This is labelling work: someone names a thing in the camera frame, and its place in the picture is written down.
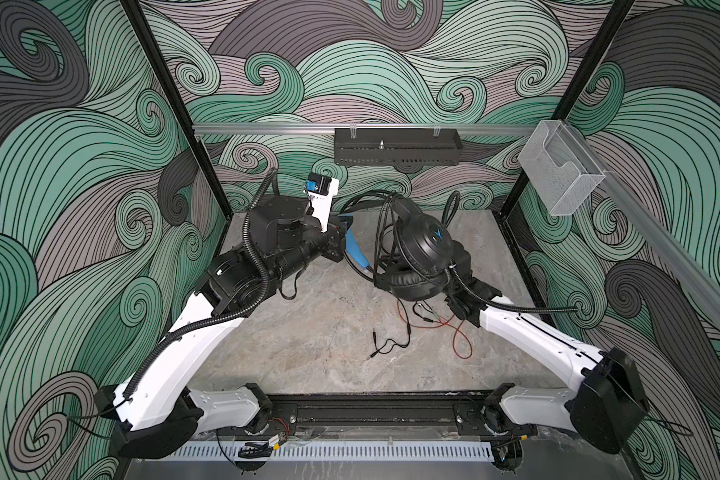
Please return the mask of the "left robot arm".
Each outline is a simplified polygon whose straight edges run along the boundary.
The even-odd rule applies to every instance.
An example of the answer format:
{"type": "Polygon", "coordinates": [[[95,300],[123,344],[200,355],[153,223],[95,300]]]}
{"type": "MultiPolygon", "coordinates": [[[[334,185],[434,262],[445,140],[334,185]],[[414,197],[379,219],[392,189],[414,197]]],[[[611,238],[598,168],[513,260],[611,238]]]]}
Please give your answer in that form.
{"type": "Polygon", "coordinates": [[[242,242],[215,258],[179,318],[127,381],[105,387],[97,404],[115,423],[112,455],[161,459],[198,433],[225,428],[258,434],[272,403],[255,383],[202,391],[188,383],[221,341],[315,259],[340,261],[346,228],[330,193],[270,196],[244,218],[242,242]]]}

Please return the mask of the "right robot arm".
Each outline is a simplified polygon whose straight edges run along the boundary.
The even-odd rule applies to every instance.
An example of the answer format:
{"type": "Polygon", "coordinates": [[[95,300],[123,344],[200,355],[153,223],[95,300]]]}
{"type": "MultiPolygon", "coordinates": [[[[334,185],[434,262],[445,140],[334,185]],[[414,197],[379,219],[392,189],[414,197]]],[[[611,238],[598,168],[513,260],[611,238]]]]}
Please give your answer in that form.
{"type": "Polygon", "coordinates": [[[485,406],[489,427],[550,427],[576,433],[604,453],[619,453],[649,411],[635,360],[617,347],[605,351],[577,340],[514,305],[473,276],[471,256],[461,244],[446,271],[446,301],[458,318],[509,341],[563,383],[498,387],[485,406]]]}

